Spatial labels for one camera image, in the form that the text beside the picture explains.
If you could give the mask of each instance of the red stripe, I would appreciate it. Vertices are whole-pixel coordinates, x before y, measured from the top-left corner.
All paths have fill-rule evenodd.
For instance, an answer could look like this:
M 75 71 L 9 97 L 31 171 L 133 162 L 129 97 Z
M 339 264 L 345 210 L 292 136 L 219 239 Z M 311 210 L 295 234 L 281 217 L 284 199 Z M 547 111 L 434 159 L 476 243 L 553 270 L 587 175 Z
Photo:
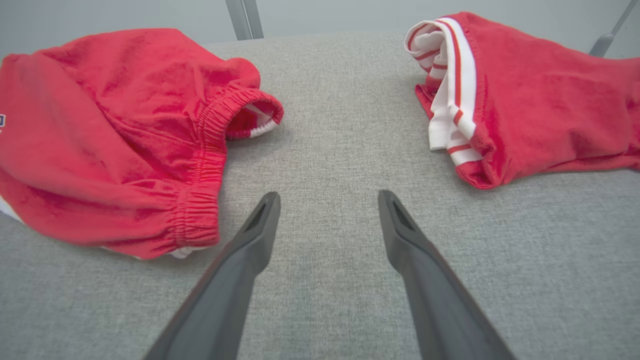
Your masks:
M 466 143 L 465 145 L 458 145 L 458 146 L 450 147 L 449 149 L 447 149 L 447 152 L 449 154 L 453 154 L 456 151 L 467 150 L 467 149 L 471 149 L 471 145 Z
M 447 28 L 449 28 L 449 31 L 451 32 L 451 36 L 453 38 L 453 49 L 454 49 L 454 53 L 455 53 L 455 61 L 456 61 L 456 106 L 460 107 L 460 83 L 461 83 L 461 79 L 460 79 L 460 73 L 461 73 L 461 69 L 460 69 L 460 47 L 458 46 L 458 38 L 456 37 L 456 33 L 453 31 L 453 29 L 451 28 L 451 26 L 449 24 L 447 24 L 444 21 L 440 21 L 440 20 L 436 20 L 437 22 L 444 24 L 445 26 L 447 26 Z
M 421 27 L 417 28 L 417 29 L 416 29 L 416 30 L 411 34 L 411 36 L 409 37 L 409 44 L 408 44 L 408 46 L 407 46 L 407 47 L 409 48 L 409 51 L 412 51 L 412 50 L 411 50 L 411 44 L 413 44 L 413 38 L 415 38 L 415 36 L 416 36 L 416 34 L 418 33 L 418 31 L 420 31 L 420 30 L 424 29 L 424 28 L 425 28 L 425 26 L 427 26 L 427 25 L 429 25 L 429 24 L 422 25 Z
M 426 52 L 426 53 L 424 53 L 424 54 L 422 54 L 422 55 L 420 55 L 420 56 L 418 56 L 418 57 L 416 57 L 414 59 L 420 61 L 420 60 L 428 58 L 431 55 L 435 55 L 435 54 L 437 54 L 439 52 L 440 52 L 440 49 L 431 50 L 431 51 L 428 51 L 428 52 Z
M 458 123 L 460 122 L 460 118 L 462 117 L 462 110 L 458 109 L 458 112 L 456 113 L 456 116 L 453 118 L 453 123 L 456 124 L 456 126 L 458 126 Z

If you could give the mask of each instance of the red garment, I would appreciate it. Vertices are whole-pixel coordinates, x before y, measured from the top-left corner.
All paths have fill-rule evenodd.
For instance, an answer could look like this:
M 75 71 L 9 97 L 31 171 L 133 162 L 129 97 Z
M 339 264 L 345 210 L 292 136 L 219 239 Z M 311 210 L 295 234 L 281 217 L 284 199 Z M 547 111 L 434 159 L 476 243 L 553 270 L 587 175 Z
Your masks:
M 258 70 L 174 29 L 84 37 L 0 69 L 0 209 L 139 258 L 218 242 L 226 138 L 280 123 Z
M 487 189 L 537 172 L 640 170 L 640 58 L 608 60 L 472 13 L 423 21 L 406 50 L 432 149 Z

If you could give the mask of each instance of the white panel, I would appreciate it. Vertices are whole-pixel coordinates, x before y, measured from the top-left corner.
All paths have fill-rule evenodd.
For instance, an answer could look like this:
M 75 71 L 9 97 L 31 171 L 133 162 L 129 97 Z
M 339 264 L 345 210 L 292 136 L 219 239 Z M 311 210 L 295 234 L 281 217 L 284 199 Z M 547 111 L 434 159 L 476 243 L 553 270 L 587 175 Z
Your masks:
M 629 17 L 622 24 L 605 57 L 610 59 L 640 57 L 640 3 L 636 3 Z
M 460 11 L 588 52 L 628 0 L 258 0 L 264 37 L 344 31 L 407 31 Z
M 177 28 L 200 44 L 236 40 L 222 0 L 7 0 L 0 8 L 0 57 L 132 28 Z

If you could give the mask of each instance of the red clothing with white striped trim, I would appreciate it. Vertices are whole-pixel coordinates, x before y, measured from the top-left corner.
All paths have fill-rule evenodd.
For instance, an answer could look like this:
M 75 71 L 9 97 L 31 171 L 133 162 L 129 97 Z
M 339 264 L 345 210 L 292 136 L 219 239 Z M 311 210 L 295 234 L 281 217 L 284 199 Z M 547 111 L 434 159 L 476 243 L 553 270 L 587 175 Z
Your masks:
M 640 58 L 595 58 L 472 13 L 423 21 L 405 49 L 432 149 L 495 188 L 538 172 L 640 170 Z
M 176 256 L 218 243 L 225 138 L 280 123 L 244 59 L 174 29 L 84 37 L 0 69 L 0 211 L 76 245 Z

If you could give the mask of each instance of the gray fabric surface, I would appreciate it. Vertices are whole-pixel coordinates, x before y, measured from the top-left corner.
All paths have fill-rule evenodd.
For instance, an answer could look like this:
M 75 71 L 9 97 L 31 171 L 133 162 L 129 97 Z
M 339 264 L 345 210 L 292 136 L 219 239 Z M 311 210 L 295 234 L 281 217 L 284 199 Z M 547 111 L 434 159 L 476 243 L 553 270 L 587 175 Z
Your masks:
M 532 176 L 492 191 L 429 151 L 403 34 L 210 46 L 282 101 L 280 128 L 229 144 L 220 226 L 282 196 L 240 359 L 418 359 L 376 197 L 393 190 L 519 359 L 640 356 L 640 174 Z M 142 262 L 0 216 L 0 357 L 138 359 L 218 249 Z

